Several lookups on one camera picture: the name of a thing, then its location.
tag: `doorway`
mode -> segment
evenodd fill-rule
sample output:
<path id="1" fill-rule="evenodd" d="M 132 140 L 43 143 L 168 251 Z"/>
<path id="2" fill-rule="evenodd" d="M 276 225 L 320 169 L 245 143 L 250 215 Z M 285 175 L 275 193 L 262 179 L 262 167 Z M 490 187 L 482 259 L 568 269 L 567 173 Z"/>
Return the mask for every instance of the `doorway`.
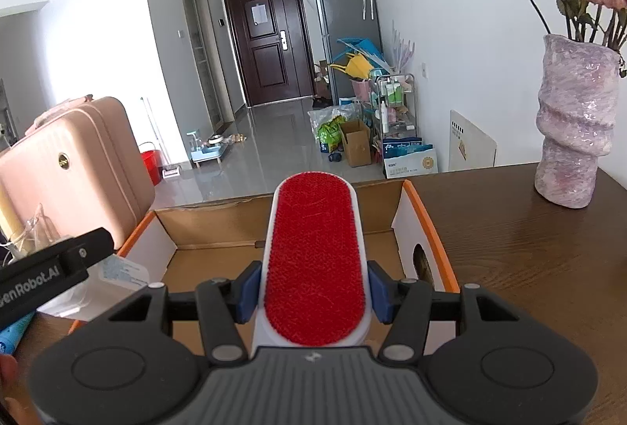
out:
<path id="1" fill-rule="evenodd" d="M 189 41 L 192 45 L 194 53 L 194 62 L 200 79 L 200 86 L 207 104 L 209 120 L 214 132 L 217 132 L 225 122 L 225 116 L 220 107 L 220 102 L 216 90 L 216 82 L 211 73 L 209 65 L 208 51 L 206 47 L 206 35 L 203 34 L 203 23 L 200 16 L 201 0 L 183 0 L 185 9 L 185 19 L 187 21 L 187 32 L 189 33 Z"/>
<path id="2" fill-rule="evenodd" d="M 225 0 L 246 102 L 311 96 L 314 60 L 303 0 Z"/>

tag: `gray refrigerator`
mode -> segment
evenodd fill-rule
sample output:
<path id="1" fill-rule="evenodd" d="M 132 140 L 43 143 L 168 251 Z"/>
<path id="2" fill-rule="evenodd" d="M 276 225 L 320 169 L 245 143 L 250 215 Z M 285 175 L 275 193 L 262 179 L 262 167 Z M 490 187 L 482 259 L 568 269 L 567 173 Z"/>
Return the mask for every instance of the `gray refrigerator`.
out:
<path id="1" fill-rule="evenodd" d="M 362 15 L 362 0 L 316 0 L 318 16 L 322 28 L 322 43 L 328 63 L 338 56 L 346 46 L 338 43 L 339 38 L 368 38 L 379 49 L 381 48 L 381 33 L 377 15 L 376 0 L 374 3 L 374 20 L 370 14 L 370 0 L 366 9 L 366 19 Z M 353 97 L 350 78 L 336 69 L 329 69 L 329 85 L 333 103 L 338 103 L 340 97 Z"/>

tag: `purple ceramic vase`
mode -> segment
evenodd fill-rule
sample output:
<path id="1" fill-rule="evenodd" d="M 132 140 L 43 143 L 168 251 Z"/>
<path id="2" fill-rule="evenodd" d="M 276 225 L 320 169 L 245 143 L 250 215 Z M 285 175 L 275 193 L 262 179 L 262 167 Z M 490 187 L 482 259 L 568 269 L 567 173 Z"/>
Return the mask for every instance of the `purple ceramic vase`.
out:
<path id="1" fill-rule="evenodd" d="M 612 148 L 619 55 L 564 36 L 547 35 L 544 42 L 536 124 L 545 138 L 535 189 L 553 203 L 580 209 L 592 199 L 599 156 Z"/>

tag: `gray tile floor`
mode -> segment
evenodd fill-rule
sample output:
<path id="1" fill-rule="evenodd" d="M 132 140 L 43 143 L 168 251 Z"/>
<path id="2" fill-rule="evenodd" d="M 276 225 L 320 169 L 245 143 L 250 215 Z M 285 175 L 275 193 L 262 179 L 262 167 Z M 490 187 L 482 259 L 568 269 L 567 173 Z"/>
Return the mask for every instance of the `gray tile floor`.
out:
<path id="1" fill-rule="evenodd" d="M 351 168 L 346 159 L 331 163 L 320 153 L 307 114 L 311 106 L 311 98 L 306 98 L 249 109 L 226 132 L 242 133 L 246 141 L 233 144 L 221 165 L 201 163 L 200 169 L 161 181 L 153 208 L 272 193 L 290 175 L 312 170 L 349 182 L 383 179 L 380 165 Z"/>

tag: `human hand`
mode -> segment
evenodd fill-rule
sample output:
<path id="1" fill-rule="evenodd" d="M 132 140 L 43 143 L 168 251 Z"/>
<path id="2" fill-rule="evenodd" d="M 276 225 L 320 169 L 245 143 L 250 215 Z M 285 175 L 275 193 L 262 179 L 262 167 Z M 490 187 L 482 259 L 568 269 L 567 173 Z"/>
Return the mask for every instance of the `human hand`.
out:
<path id="1" fill-rule="evenodd" d="M 13 356 L 0 354 L 0 379 L 2 385 L 9 385 L 18 380 L 18 362 Z M 24 423 L 24 409 L 16 399 L 5 398 L 4 407 L 18 423 Z"/>

